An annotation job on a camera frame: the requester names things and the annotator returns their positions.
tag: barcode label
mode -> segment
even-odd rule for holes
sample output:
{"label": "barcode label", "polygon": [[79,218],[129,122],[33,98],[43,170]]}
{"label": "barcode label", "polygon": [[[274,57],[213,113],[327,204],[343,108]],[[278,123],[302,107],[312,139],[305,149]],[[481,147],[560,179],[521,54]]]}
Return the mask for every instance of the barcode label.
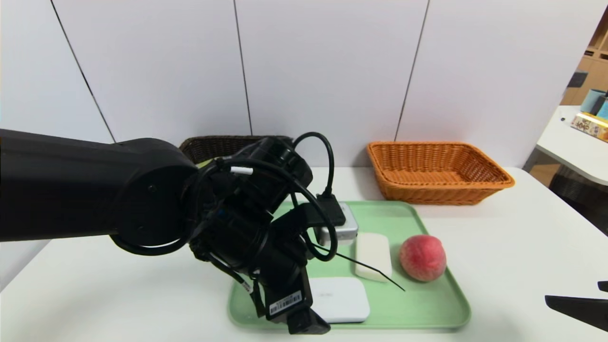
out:
{"label": "barcode label", "polygon": [[247,293],[250,294],[250,295],[254,292],[254,289],[251,288],[251,286],[249,286],[249,284],[246,281],[242,282],[241,286],[243,288],[245,288],[245,291],[247,291]]}
{"label": "barcode label", "polygon": [[302,292],[297,291],[292,293],[291,295],[276,301],[270,305],[270,314],[274,315],[275,313],[281,312],[288,307],[295,305],[302,301]]}

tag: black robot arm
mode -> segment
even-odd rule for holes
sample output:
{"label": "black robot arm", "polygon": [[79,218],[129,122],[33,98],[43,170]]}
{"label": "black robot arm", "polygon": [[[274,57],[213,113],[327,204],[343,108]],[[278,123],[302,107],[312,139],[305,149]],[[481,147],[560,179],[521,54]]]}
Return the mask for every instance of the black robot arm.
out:
{"label": "black robot arm", "polygon": [[[317,198],[308,192],[312,173],[293,145],[266,138],[199,169],[158,139],[99,144],[8,130],[0,138],[0,241],[107,234],[122,249],[150,256],[189,243],[198,259],[242,284],[238,274],[253,280],[259,316],[287,323],[290,333],[329,331],[310,309],[306,263],[336,254],[334,225],[345,219],[331,182]],[[309,203],[273,223],[294,192]],[[328,254],[308,239],[313,226],[329,229]]]}

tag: cup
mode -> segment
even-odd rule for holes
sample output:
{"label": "cup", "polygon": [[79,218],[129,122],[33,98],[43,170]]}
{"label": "cup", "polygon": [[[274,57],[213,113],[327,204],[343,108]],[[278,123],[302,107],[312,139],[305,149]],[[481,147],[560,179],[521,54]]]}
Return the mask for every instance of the cup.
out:
{"label": "cup", "polygon": [[585,101],[582,102],[581,112],[591,113],[593,111],[593,106],[595,105],[595,102],[597,102],[601,96],[605,95],[606,92],[603,90],[590,89],[587,93],[587,97],[585,97]]}

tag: white wall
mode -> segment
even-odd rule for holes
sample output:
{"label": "white wall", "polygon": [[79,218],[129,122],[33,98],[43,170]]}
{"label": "white wall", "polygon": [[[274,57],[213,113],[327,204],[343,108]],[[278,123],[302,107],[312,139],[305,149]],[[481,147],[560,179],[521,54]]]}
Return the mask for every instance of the white wall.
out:
{"label": "white wall", "polygon": [[[48,0],[3,0],[0,128],[112,142]],[[0,244],[0,290],[47,241]]]}
{"label": "white wall", "polygon": [[55,0],[117,141],[250,134],[232,0]]}
{"label": "white wall", "polygon": [[431,0],[398,140],[466,141],[523,166],[606,0]]}
{"label": "white wall", "polygon": [[[393,140],[427,0],[237,0],[254,134],[318,131],[338,166]],[[327,165],[323,145],[298,151]]]}

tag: dark brown basket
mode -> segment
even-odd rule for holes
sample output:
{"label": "dark brown basket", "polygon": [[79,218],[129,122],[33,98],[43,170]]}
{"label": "dark brown basket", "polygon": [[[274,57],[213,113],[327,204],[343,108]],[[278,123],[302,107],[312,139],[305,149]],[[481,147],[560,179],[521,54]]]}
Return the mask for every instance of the dark brown basket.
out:
{"label": "dark brown basket", "polygon": [[372,142],[367,152],[388,200],[476,204],[515,185],[496,162],[462,142]]}
{"label": "dark brown basket", "polygon": [[[186,139],[179,149],[195,164],[212,158],[230,156],[267,136],[197,136]],[[292,139],[287,136],[274,136],[289,145]]]}

